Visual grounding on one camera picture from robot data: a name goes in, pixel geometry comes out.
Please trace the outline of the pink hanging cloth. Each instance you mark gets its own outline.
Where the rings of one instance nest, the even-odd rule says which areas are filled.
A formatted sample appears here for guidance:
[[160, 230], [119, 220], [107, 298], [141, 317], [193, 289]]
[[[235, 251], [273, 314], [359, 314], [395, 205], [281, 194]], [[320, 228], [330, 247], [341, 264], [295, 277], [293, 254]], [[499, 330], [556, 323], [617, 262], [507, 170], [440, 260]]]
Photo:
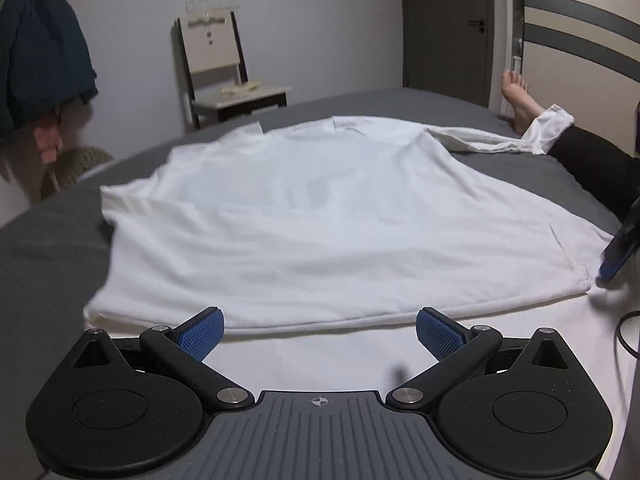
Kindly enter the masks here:
[[41, 116], [35, 122], [32, 134], [43, 165], [54, 164], [63, 148], [60, 116], [54, 113]]

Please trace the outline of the white long sleeve shirt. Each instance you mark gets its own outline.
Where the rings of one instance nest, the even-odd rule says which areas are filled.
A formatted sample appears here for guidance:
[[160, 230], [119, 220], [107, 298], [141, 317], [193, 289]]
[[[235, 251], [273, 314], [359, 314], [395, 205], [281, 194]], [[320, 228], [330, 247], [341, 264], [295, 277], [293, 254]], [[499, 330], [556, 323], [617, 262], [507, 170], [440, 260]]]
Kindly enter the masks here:
[[229, 455], [209, 460], [226, 476], [424, 471], [413, 418], [340, 410], [333, 395], [430, 366], [413, 328], [425, 306], [510, 337], [556, 328], [611, 411], [598, 471], [613, 473], [636, 371], [614, 326], [638, 307], [639, 267], [598, 283], [617, 219], [534, 136], [363, 116], [254, 122], [173, 148], [100, 200], [113, 237], [87, 326], [129, 335], [216, 306], [226, 331], [209, 365], [254, 391], [307, 393], [226, 421]]

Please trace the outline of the woven grey waste basket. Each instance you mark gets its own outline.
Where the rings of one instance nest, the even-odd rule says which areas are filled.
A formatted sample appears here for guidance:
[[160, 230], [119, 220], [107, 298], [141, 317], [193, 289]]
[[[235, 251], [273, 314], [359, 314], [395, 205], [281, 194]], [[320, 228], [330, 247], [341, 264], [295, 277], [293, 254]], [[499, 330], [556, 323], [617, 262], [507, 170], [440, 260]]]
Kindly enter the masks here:
[[114, 157], [102, 148], [70, 148], [58, 154], [58, 159], [44, 170], [40, 200], [70, 188], [90, 171], [100, 170], [110, 162]]

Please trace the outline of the dark grey bed sheet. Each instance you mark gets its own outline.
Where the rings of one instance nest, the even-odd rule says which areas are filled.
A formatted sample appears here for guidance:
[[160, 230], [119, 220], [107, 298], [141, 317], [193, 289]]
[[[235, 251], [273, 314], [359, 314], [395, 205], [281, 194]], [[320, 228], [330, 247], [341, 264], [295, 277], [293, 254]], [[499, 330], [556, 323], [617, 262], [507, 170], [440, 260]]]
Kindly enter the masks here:
[[[506, 133], [484, 107], [440, 94], [378, 90], [336, 96], [259, 115], [268, 130], [334, 115], [374, 115], [439, 126]], [[166, 159], [162, 144], [118, 162], [49, 198], [1, 231], [1, 418], [17, 424], [30, 402], [84, 329], [82, 310], [107, 276], [111, 229], [103, 221], [99, 188], [146, 177]], [[622, 282], [587, 296], [491, 318], [506, 336], [556, 328], [588, 370], [616, 418], [629, 410], [637, 365], [614, 336], [630, 304]], [[407, 326], [299, 337], [230, 338], [210, 357], [253, 390], [385, 391], [416, 373], [427, 353]]]

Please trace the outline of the dark teal hanging jacket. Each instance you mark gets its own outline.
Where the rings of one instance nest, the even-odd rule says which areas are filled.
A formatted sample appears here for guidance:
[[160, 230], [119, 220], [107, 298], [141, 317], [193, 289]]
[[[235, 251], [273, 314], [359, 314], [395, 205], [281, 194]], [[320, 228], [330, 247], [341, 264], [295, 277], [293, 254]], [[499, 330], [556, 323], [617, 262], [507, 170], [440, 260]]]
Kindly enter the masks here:
[[68, 101], [98, 94], [85, 36], [67, 0], [4, 0], [1, 8], [1, 145]]

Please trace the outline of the person bare foot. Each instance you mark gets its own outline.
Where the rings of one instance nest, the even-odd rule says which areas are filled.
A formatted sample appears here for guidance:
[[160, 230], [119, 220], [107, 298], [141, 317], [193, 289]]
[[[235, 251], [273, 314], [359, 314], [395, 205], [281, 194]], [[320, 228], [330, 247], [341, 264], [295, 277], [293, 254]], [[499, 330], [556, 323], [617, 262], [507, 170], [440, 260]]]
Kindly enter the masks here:
[[544, 112], [544, 108], [529, 94], [528, 84], [523, 76], [513, 70], [502, 73], [501, 93], [514, 111], [514, 130], [522, 136]]

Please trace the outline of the yellow item on chair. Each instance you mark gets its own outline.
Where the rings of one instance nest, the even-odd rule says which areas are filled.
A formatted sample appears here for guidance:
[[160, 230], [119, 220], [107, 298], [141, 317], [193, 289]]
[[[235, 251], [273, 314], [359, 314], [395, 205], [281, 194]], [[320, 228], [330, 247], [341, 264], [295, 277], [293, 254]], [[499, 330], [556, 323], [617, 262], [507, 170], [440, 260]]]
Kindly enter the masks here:
[[221, 93], [225, 96], [240, 96], [248, 92], [259, 89], [262, 86], [260, 80], [249, 80], [242, 82], [242, 84], [234, 84], [233, 86], [224, 87], [221, 89]]

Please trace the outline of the dark wooden door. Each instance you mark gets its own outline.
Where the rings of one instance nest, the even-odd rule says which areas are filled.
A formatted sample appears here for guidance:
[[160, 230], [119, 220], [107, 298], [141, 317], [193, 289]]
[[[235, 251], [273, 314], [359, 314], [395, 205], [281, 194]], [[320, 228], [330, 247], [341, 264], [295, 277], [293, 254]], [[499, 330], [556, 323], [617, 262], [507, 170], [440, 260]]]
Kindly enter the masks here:
[[489, 104], [494, 0], [402, 0], [404, 86]]

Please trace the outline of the cream and black wooden chair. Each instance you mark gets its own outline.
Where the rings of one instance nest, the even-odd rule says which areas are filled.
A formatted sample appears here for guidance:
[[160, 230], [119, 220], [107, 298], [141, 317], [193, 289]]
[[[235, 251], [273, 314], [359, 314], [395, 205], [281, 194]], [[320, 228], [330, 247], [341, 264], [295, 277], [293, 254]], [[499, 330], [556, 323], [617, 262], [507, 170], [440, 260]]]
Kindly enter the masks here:
[[291, 89], [273, 84], [262, 83], [259, 89], [240, 96], [221, 93], [224, 87], [251, 80], [233, 10], [183, 15], [175, 20], [172, 32], [194, 129], [201, 128], [203, 120], [219, 124], [258, 110], [288, 105]]

